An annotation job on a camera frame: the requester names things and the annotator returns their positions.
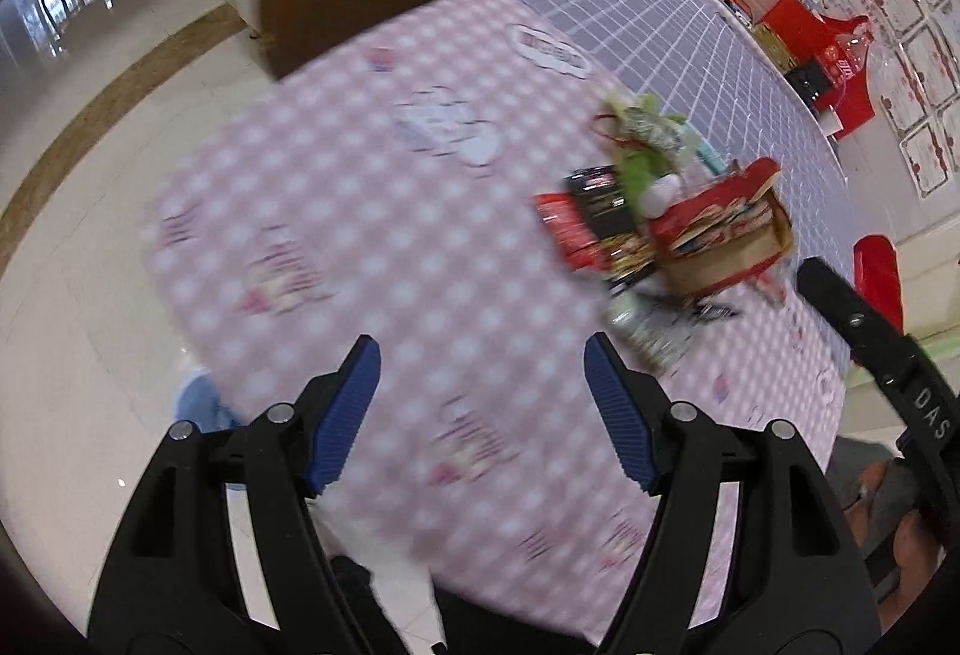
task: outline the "blue gripper pad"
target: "blue gripper pad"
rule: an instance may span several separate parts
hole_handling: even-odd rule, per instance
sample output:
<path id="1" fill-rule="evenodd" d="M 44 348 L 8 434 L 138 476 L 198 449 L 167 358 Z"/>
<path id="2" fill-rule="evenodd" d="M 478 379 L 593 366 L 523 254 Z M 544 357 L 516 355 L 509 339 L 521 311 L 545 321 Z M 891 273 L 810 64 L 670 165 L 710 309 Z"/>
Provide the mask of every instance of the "blue gripper pad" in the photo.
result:
<path id="1" fill-rule="evenodd" d="M 380 381 L 380 346 L 369 340 L 313 433 L 307 480 L 317 495 L 340 478 Z"/>
<path id="2" fill-rule="evenodd" d="M 584 348 L 584 374 L 624 473 L 650 492 L 659 475 L 650 430 L 597 338 Z"/>

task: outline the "person's leg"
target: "person's leg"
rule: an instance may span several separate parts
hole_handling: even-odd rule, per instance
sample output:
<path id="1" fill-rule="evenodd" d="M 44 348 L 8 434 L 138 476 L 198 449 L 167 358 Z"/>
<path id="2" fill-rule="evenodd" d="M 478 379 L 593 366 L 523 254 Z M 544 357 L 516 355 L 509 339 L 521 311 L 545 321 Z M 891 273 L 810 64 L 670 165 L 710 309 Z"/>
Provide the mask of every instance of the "person's leg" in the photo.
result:
<path id="1" fill-rule="evenodd" d="M 232 430 L 240 421 L 224 406 L 213 379 L 206 372 L 195 372 L 176 395 L 174 420 L 192 421 L 201 433 Z"/>
<path id="2" fill-rule="evenodd" d="M 592 655 L 586 639 L 548 631 L 433 586 L 449 655 Z"/>
<path id="3" fill-rule="evenodd" d="M 856 503 L 860 494 L 860 476 L 864 468 L 870 463 L 885 463 L 893 457 L 893 452 L 883 444 L 869 444 L 837 436 L 825 476 L 840 508 L 847 509 Z"/>

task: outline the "pink checkered tablecloth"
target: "pink checkered tablecloth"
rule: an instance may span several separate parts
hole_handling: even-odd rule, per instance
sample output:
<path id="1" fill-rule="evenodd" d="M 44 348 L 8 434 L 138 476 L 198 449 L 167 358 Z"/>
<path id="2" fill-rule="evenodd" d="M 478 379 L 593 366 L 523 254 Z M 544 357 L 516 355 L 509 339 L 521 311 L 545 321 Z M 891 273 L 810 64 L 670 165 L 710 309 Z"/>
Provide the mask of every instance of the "pink checkered tablecloth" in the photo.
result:
<path id="1" fill-rule="evenodd" d="M 449 589 L 598 641 L 656 502 L 584 381 L 604 290 L 530 201 L 608 162 L 589 124 L 619 81 L 571 43 L 520 0 L 442 0 L 361 35 L 176 170 L 149 266 L 243 418 L 378 340 L 335 505 Z M 787 418 L 826 463 L 844 386 L 810 311 L 724 300 L 744 316 L 697 331 L 667 394 L 720 423 Z M 696 620 L 718 608 L 734 514 L 724 490 Z"/>

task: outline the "person's hand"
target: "person's hand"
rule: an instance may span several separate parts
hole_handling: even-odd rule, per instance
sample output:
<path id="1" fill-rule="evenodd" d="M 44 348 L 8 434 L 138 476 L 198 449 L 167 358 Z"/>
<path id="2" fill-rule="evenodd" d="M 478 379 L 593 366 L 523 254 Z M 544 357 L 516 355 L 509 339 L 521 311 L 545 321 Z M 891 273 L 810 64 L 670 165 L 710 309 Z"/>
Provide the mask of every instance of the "person's hand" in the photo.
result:
<path id="1" fill-rule="evenodd" d="M 890 463 L 870 463 L 860 476 L 861 484 L 873 492 L 880 490 L 889 466 Z M 867 540 L 871 507 L 872 497 L 864 498 L 844 512 L 857 546 L 863 546 Z M 884 633 L 920 597 L 937 570 L 939 556 L 940 545 L 920 517 L 920 512 L 912 511 L 904 516 L 894 536 L 894 560 L 901 570 L 901 581 L 878 609 Z"/>

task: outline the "red decoration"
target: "red decoration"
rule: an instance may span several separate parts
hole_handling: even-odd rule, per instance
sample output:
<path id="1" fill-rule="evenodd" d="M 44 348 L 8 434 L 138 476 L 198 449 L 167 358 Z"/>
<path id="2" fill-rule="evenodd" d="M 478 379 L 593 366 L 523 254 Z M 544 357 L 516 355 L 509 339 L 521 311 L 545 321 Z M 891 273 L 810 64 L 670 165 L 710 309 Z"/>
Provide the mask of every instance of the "red decoration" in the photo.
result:
<path id="1" fill-rule="evenodd" d="M 817 18 L 806 9 L 803 1 L 780 0 L 763 17 L 762 23 L 784 41 L 800 64 L 805 64 L 833 44 L 838 34 L 854 34 L 858 25 L 866 20 L 866 16 L 853 20 L 837 20 L 827 16 Z M 837 140 L 860 129 L 876 115 L 867 90 L 867 71 L 856 73 L 843 89 L 824 94 L 817 102 L 817 107 L 819 110 L 832 107 L 836 111 L 844 126 L 843 131 L 837 133 Z"/>

